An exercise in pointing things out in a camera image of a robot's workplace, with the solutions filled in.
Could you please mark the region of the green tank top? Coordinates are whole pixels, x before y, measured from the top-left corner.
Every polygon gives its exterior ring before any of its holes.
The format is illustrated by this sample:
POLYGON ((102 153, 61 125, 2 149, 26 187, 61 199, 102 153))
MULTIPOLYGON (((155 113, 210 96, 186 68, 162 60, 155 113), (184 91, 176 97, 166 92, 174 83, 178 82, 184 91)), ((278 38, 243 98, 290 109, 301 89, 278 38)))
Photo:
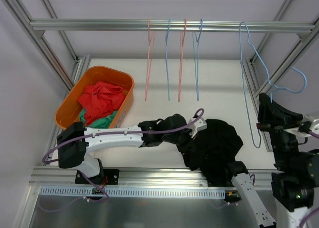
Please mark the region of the green tank top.
POLYGON ((84 123, 85 127, 91 127, 91 128, 98 128, 98 129, 105 129, 109 128, 110 124, 112 123, 113 119, 115 118, 117 111, 113 111, 112 114, 110 114, 107 117, 99 118, 95 121, 93 121, 91 124, 88 124, 84 118, 86 110, 83 109, 79 114, 79 120, 84 123))

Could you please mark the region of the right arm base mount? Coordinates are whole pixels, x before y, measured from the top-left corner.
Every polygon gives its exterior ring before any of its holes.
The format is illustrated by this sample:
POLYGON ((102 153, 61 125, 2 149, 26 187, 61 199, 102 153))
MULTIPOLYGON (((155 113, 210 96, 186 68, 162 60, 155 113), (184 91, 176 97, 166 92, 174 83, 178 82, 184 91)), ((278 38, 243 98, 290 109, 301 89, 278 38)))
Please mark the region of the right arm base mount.
POLYGON ((239 195, 237 190, 226 191, 224 188, 231 187, 234 188, 229 179, 222 178, 207 178, 207 189, 206 196, 209 198, 221 198, 223 195, 224 205, 221 207, 229 206, 229 205, 238 205, 241 200, 241 196, 239 195))

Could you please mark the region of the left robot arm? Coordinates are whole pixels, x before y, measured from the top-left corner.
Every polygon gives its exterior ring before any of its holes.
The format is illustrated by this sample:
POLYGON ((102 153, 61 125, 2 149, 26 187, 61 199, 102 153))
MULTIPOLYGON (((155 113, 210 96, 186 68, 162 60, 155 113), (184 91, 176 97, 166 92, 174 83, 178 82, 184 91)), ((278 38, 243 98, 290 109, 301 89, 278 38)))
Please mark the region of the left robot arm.
POLYGON ((156 147, 163 142, 182 146, 190 141, 190 132, 185 118, 179 114, 126 128, 85 128, 82 122, 74 122, 57 138, 58 166, 77 169, 77 184, 100 185, 106 175, 101 160, 91 156, 92 152, 117 147, 156 147))

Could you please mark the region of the pink hanger of green top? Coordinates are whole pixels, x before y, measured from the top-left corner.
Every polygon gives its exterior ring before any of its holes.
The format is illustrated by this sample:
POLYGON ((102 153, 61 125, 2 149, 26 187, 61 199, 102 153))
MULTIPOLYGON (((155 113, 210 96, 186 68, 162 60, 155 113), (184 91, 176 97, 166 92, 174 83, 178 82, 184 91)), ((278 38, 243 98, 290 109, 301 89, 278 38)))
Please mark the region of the pink hanger of green top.
POLYGON ((178 102, 181 101, 181 89, 182 89, 182 70, 183 70, 183 55, 184 55, 184 40, 187 29, 187 19, 184 19, 183 30, 180 33, 180 58, 179 58, 179 78, 178 78, 178 102))

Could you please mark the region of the blue hanger of red top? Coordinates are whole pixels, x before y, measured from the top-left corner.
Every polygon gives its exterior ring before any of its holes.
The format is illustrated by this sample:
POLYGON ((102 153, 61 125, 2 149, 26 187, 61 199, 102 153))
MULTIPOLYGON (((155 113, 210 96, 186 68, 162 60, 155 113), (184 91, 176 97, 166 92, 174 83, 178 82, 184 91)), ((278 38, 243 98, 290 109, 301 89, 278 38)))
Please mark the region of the blue hanger of red top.
POLYGON ((199 34, 195 31, 192 32, 192 45, 193 45, 193 56, 194 56, 194 71, 195 71, 195 90, 196 99, 199 101, 199 45, 200 38, 203 29, 203 20, 200 20, 199 34))

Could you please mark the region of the red tank top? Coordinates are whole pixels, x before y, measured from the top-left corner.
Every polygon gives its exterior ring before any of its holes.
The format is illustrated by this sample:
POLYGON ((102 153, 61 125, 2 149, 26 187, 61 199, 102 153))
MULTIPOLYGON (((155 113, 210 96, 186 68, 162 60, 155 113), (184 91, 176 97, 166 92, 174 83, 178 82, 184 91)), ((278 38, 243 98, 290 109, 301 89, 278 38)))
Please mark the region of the red tank top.
POLYGON ((107 117, 118 111, 126 96, 121 86, 99 81, 85 87, 77 102, 85 109, 84 118, 88 124, 93 121, 107 117))

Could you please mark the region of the blue hanger of grey top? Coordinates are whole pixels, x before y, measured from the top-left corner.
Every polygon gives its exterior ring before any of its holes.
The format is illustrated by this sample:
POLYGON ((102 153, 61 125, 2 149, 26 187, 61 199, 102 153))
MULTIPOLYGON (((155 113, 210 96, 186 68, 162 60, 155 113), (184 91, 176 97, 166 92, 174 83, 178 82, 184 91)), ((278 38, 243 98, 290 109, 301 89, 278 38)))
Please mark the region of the blue hanger of grey top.
POLYGON ((167 80, 167 98, 170 101, 170 84, 169 84, 169 68, 168 68, 168 38, 170 31, 170 19, 168 20, 167 31, 165 34, 165 70, 166 70, 166 80, 167 80))

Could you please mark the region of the black tank top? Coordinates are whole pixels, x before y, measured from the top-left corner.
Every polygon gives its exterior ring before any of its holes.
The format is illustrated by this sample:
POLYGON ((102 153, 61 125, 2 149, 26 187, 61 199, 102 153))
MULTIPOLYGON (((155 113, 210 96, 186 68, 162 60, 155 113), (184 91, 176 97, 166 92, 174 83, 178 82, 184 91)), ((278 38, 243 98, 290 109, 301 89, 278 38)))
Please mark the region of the black tank top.
POLYGON ((200 170, 212 186, 232 186, 228 164, 243 146, 235 128, 219 119, 206 119, 207 128, 195 138, 184 137, 176 146, 191 171, 200 170))

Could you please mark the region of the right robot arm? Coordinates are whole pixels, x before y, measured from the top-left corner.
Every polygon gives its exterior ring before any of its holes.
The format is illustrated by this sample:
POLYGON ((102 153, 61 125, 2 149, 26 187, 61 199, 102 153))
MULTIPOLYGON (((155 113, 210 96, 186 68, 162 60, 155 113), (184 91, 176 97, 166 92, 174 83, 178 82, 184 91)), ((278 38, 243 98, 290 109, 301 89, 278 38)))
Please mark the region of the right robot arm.
POLYGON ((267 132, 278 173, 272 173, 272 193, 276 218, 258 196, 249 172, 241 161, 228 164, 223 182, 239 192, 256 228, 302 228, 315 214, 314 189, 319 186, 319 151, 299 151, 297 137, 319 136, 319 114, 292 112, 265 94, 259 95, 257 129, 267 132))

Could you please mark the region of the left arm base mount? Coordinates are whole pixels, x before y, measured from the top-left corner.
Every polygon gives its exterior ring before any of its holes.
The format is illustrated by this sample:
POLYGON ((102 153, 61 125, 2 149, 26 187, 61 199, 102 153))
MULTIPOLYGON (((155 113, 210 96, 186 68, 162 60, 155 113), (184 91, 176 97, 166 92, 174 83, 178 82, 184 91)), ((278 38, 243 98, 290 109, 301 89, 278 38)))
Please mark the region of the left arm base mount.
MULTIPOLYGON (((95 185, 117 185, 119 180, 118 169, 103 169, 103 174, 92 178, 88 178, 95 185)), ((83 177, 80 171, 77 171, 75 177, 75 184, 89 184, 89 182, 83 177)))

